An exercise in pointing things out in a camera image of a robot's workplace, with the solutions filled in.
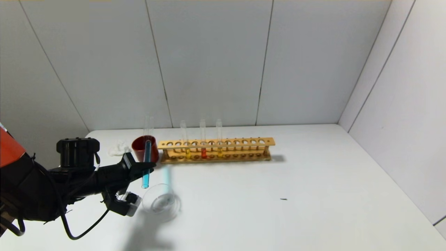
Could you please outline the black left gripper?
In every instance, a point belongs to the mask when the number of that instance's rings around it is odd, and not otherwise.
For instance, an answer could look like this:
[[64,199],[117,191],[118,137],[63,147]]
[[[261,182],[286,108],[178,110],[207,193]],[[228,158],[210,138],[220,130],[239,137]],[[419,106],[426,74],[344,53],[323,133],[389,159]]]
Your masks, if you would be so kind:
[[95,173],[99,193],[109,191],[123,195],[130,183],[154,171],[156,162],[136,162],[131,153],[125,153],[117,164],[101,166]]

